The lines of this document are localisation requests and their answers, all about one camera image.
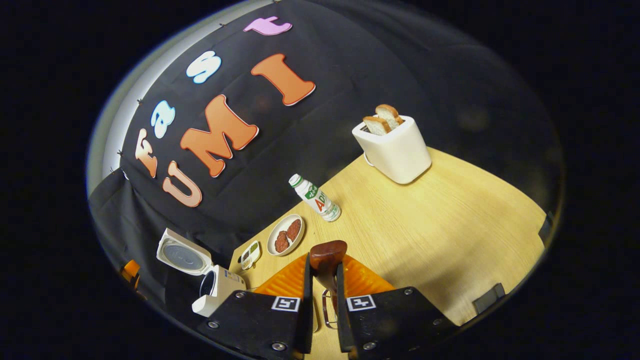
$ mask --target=white toaster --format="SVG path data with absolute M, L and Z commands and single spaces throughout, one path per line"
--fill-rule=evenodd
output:
M 385 135 L 370 133 L 364 122 L 354 127 L 351 133 L 364 151 L 369 165 L 398 184 L 408 184 L 431 166 L 431 156 L 414 119 L 400 117 L 404 122 Z

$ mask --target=pink letter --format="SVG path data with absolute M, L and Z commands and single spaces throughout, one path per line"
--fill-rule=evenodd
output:
M 272 16 L 268 19 L 263 19 L 260 17 L 258 19 L 255 19 L 251 24 L 249 24 L 249 26 L 244 28 L 243 31 L 255 30 L 260 34 L 270 36 L 270 35 L 282 34 L 283 32 L 291 29 L 291 27 L 293 26 L 288 22 L 285 22 L 282 25 L 273 24 L 272 21 L 277 19 L 278 19 L 277 16 Z

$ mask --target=orange object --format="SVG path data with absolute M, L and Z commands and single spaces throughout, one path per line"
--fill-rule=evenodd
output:
M 283 54 L 271 55 L 251 70 L 252 75 L 262 75 L 282 94 L 282 103 L 292 106 L 316 89 L 312 81 L 302 80 L 287 64 Z
M 136 144 L 136 159 L 142 161 L 144 166 L 149 170 L 149 175 L 151 177 L 156 177 L 156 170 L 158 168 L 158 159 L 151 155 L 153 153 L 153 148 L 151 148 L 151 144 L 145 140 L 147 137 L 147 130 L 140 129 L 138 133 L 138 143 Z
M 370 295 L 396 289 L 380 275 L 349 255 L 345 255 L 342 259 L 342 269 L 345 297 Z
M 258 135 L 259 129 L 256 125 L 249 125 L 240 119 L 227 106 L 227 97 L 224 95 L 214 97 L 205 108 L 204 115 L 210 132 L 188 129 L 180 139 L 180 147 L 191 150 L 204 165 L 207 165 L 209 175 L 217 177 L 225 169 L 225 162 L 213 158 L 211 154 L 225 159 L 234 156 L 225 135 L 231 140 L 235 150 L 242 150 Z
M 175 176 L 178 180 L 182 181 L 189 190 L 191 190 L 191 195 L 184 195 L 182 191 L 175 187 L 174 184 L 171 183 L 171 179 L 166 177 L 162 183 L 162 190 L 170 193 L 175 197 L 179 202 L 183 203 L 190 208 L 195 208 L 202 201 L 202 192 L 196 183 L 193 182 L 187 175 L 184 175 L 182 171 L 178 168 L 178 164 L 175 161 L 169 163 L 168 173 L 170 176 Z
M 271 295 L 299 297 L 302 299 L 305 289 L 305 265 L 307 255 L 304 254 L 298 259 L 291 261 L 274 276 L 270 277 L 264 284 L 260 285 L 254 293 Z
M 132 283 L 135 279 L 135 283 L 132 284 L 134 289 L 138 288 L 138 282 L 140 281 L 140 277 L 136 277 L 138 270 L 140 270 L 140 265 L 135 260 L 131 260 L 120 271 L 120 275 L 129 283 Z

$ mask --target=wooden table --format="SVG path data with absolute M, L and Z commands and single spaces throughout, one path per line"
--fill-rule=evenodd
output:
M 360 156 L 322 185 L 342 208 L 338 220 L 325 222 L 301 201 L 238 247 L 229 270 L 249 289 L 256 288 L 313 245 L 340 239 L 348 244 L 347 254 L 396 288 L 416 287 L 448 319 L 463 325 L 476 316 L 475 299 L 498 282 L 509 293 L 529 273 L 544 249 L 538 231 L 545 213 L 493 174 L 436 149 L 429 148 L 429 154 L 431 168 L 406 185 L 394 183 Z M 292 213 L 306 223 L 304 238 L 290 254 L 272 256 L 266 252 L 269 234 Z M 235 259 L 253 240 L 260 242 L 262 257 L 241 270 Z M 323 290 L 314 280 L 319 306 Z M 337 331 L 320 322 L 307 358 L 343 358 Z

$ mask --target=open lid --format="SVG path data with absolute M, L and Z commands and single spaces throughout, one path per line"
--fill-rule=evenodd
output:
M 189 275 L 204 275 L 214 266 L 209 251 L 169 228 L 158 243 L 156 258 Z

